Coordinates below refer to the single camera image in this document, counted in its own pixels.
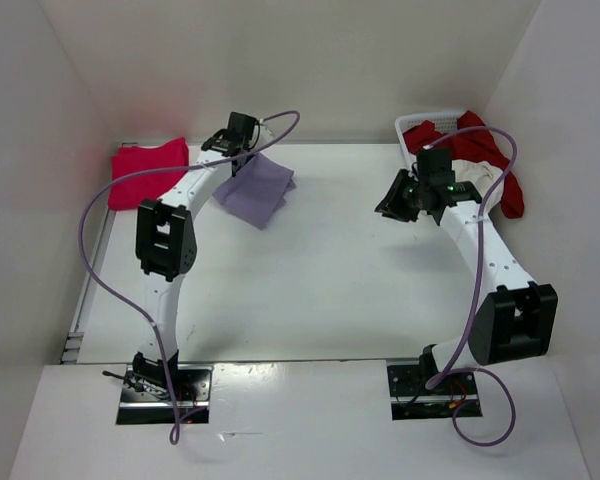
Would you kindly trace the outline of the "cream white t shirt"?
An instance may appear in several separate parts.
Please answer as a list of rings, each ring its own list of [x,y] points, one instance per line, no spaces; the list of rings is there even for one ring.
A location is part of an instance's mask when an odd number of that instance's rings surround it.
[[[470,182],[482,198],[503,173],[500,168],[489,162],[473,162],[465,159],[453,160],[452,170],[457,182]]]

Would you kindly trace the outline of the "lavender t shirt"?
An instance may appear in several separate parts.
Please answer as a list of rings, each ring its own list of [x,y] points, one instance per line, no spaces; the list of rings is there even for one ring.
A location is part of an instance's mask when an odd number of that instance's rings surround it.
[[[286,204],[285,195],[295,188],[293,170],[257,154],[221,184],[213,198],[227,213],[264,230]]]

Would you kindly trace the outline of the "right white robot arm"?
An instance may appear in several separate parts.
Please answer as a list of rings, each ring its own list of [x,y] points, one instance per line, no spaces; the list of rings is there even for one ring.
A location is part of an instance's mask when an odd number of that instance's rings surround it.
[[[461,336],[423,350],[418,380],[430,393],[453,381],[453,368],[472,368],[543,356],[558,306],[550,284],[538,283],[514,258],[489,216],[505,173],[476,166],[459,173],[446,148],[427,146],[398,172],[376,211],[415,222],[431,218],[455,242],[474,278]]]

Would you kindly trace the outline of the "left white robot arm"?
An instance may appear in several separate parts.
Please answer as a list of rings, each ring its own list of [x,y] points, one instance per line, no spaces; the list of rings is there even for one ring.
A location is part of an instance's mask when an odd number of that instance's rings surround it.
[[[179,387],[176,319],[182,283],[198,252],[195,217],[215,190],[249,162],[258,138],[256,118],[231,113],[227,127],[202,144],[196,168],[138,207],[135,253],[145,275],[143,310],[151,322],[132,361],[132,377],[156,399],[172,397]]]

